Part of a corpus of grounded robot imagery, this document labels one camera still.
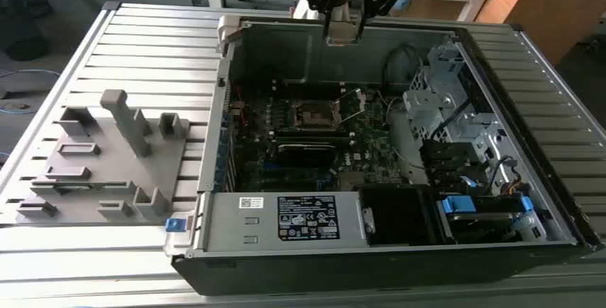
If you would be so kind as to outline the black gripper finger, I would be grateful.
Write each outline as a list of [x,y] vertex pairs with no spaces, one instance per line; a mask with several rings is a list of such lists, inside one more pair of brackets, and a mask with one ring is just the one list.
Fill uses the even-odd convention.
[[356,38],[363,35],[367,21],[376,15],[378,5],[375,0],[360,0],[360,11],[356,20]]
[[323,36],[326,39],[326,43],[330,45],[332,43],[331,38],[331,23],[332,23],[332,11],[335,6],[338,5],[339,0],[326,0],[324,2],[324,29],[323,29]]

